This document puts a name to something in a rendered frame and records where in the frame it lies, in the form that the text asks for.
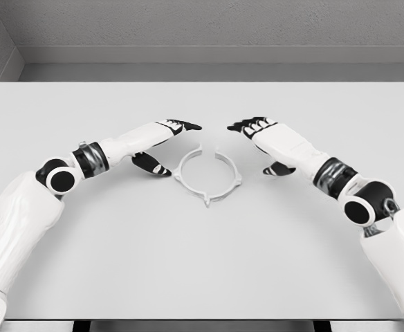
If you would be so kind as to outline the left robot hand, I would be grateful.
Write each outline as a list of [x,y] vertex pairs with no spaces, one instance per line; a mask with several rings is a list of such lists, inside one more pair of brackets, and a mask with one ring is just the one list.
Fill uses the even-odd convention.
[[154,157],[146,153],[146,151],[179,135],[183,131],[191,130],[199,131],[202,130],[202,127],[183,120],[165,119],[158,122],[150,122],[129,131],[125,141],[129,146],[129,155],[131,156],[132,163],[150,174],[162,177],[171,176],[172,172],[160,164]]

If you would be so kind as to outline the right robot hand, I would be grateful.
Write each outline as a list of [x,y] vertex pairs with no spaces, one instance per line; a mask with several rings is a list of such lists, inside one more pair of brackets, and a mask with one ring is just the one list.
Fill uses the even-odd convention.
[[299,167],[302,160],[313,154],[313,145],[286,124],[266,117],[241,120],[227,126],[227,130],[242,133],[275,162],[263,173],[286,176]]

